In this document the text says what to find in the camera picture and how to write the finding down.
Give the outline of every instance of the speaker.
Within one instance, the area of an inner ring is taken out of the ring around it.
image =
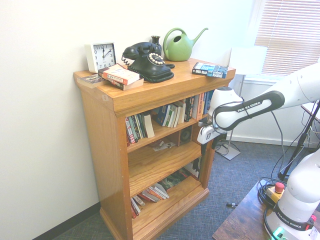
[[[189,143],[191,141],[191,137],[192,137],[192,125],[188,126],[184,129],[181,129],[181,133],[180,133],[180,144],[179,145],[183,145],[186,143]]]
[[[170,139],[171,142],[173,142],[176,146],[179,147],[191,141],[192,131],[193,131],[193,125],[170,134],[168,138]]]

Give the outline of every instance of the wooden bookshelf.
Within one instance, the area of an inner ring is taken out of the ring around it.
[[[193,141],[160,151],[144,146],[129,153],[130,196],[141,193],[200,156],[200,147]]]
[[[228,86],[236,70],[229,68],[227,77],[215,78],[191,74],[196,62],[172,62],[174,77],[160,83],[121,91],[111,84],[89,88],[77,78],[92,75],[89,71],[73,74],[81,91],[86,127],[90,142],[96,184],[101,204],[100,214],[117,240],[151,240],[183,217],[205,199],[214,157],[211,142],[201,160],[199,180],[188,177],[168,191],[169,199],[147,203],[132,220],[130,198],[190,163],[201,155],[197,143],[197,121],[162,127],[155,121],[155,136],[140,139],[127,147],[125,118],[203,92]],[[192,141],[155,152],[148,144],[193,125]]]

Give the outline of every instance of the clock hands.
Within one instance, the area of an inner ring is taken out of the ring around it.
[[[111,49],[110,49],[110,51],[108,51],[108,52],[105,54],[105,48],[104,48],[104,47],[102,47],[102,52],[103,52],[102,57],[103,57],[103,58],[105,58],[105,57],[108,55],[108,53],[110,53],[110,52],[111,52]]]

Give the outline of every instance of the window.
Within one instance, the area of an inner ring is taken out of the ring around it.
[[[265,0],[255,45],[268,48],[261,78],[281,79],[317,63],[320,0]]]

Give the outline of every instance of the green light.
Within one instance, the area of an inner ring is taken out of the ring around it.
[[[278,227],[278,228],[273,232],[273,235],[274,235],[275,237],[277,237],[278,234],[280,234],[283,230],[284,230],[284,229],[283,229],[282,227]]]

